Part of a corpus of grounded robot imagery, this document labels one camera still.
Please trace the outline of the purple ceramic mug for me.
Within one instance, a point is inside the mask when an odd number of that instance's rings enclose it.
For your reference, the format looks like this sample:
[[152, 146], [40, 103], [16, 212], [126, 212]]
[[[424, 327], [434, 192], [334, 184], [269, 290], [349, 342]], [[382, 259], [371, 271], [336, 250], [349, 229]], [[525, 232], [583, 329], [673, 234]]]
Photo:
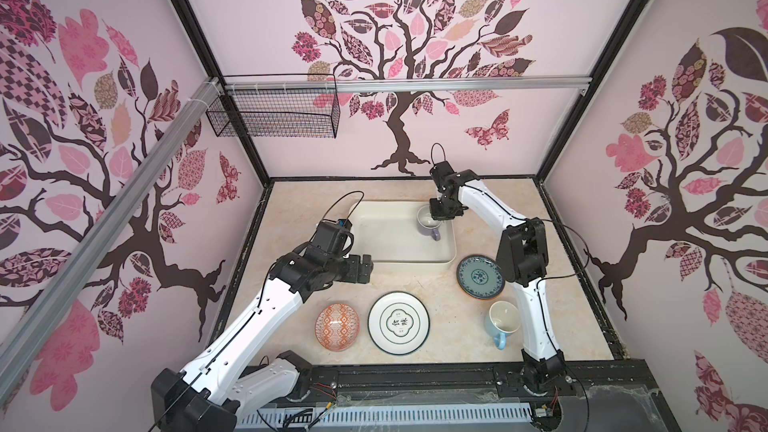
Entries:
[[440, 222], [432, 217], [430, 205], [421, 206], [416, 215], [417, 230], [434, 241], [441, 240]]

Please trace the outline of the white green-rimmed plate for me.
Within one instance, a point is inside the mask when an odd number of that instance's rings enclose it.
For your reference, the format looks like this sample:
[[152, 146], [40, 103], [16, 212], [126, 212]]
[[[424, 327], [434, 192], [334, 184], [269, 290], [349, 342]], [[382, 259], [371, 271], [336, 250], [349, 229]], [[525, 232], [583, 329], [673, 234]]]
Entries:
[[424, 303], [407, 292], [389, 292], [372, 305], [367, 329], [374, 345], [381, 351], [405, 356], [426, 342], [431, 321]]

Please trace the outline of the teal floral small plate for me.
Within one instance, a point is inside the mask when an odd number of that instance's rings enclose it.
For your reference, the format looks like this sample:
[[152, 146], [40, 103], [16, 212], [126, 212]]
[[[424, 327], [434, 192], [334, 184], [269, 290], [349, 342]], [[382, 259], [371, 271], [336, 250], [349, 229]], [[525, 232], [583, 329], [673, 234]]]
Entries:
[[470, 255], [463, 258], [456, 269], [459, 287], [469, 296], [490, 300], [501, 294], [505, 280], [498, 265], [489, 257]]

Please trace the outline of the light blue ceramic mug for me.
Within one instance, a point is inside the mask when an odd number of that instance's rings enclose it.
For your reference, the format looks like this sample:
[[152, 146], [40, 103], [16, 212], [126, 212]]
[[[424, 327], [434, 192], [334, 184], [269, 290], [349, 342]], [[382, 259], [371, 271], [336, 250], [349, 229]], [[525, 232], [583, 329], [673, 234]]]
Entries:
[[507, 301], [494, 302], [485, 317], [485, 330], [498, 350], [504, 350], [509, 337], [521, 328], [518, 308]]

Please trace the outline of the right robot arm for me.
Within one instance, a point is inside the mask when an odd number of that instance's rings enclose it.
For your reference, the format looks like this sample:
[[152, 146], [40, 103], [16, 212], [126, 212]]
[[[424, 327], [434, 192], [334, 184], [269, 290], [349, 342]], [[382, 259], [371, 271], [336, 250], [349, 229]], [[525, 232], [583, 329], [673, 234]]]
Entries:
[[430, 177], [437, 189], [429, 201], [432, 218], [449, 221], [471, 210], [497, 233], [495, 262], [512, 284], [522, 321], [522, 382], [529, 393], [544, 395], [566, 374], [566, 364], [547, 305], [549, 253], [543, 221], [506, 205], [471, 170], [457, 172], [443, 160], [431, 167]]

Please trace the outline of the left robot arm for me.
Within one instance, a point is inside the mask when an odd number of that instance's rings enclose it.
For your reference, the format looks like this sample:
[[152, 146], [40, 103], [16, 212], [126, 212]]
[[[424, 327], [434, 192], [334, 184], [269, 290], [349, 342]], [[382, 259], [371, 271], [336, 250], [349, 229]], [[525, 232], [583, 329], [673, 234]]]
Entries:
[[164, 369], [151, 385], [158, 431], [232, 431], [275, 399], [304, 396], [311, 364], [287, 351], [266, 366], [247, 368], [268, 339], [312, 294], [336, 282], [367, 284], [368, 255], [351, 252], [348, 219], [322, 220], [307, 242], [278, 258], [260, 292], [227, 329], [180, 371]]

